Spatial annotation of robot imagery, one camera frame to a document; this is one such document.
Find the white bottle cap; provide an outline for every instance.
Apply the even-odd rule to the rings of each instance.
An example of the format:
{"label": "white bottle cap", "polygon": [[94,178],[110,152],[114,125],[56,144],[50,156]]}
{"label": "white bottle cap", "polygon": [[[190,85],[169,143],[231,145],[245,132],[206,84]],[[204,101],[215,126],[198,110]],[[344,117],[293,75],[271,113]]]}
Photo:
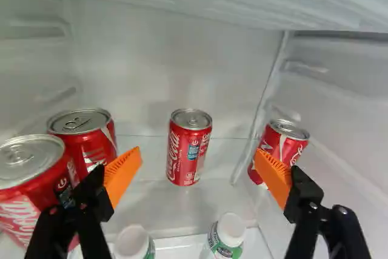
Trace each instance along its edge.
{"label": "white bottle cap", "polygon": [[234,248],[241,245],[244,241],[245,230],[243,220],[233,212],[227,212],[218,220],[218,237],[228,247]]}
{"label": "white bottle cap", "polygon": [[147,255],[150,237],[139,224],[126,227],[113,246],[116,259],[143,259]]}

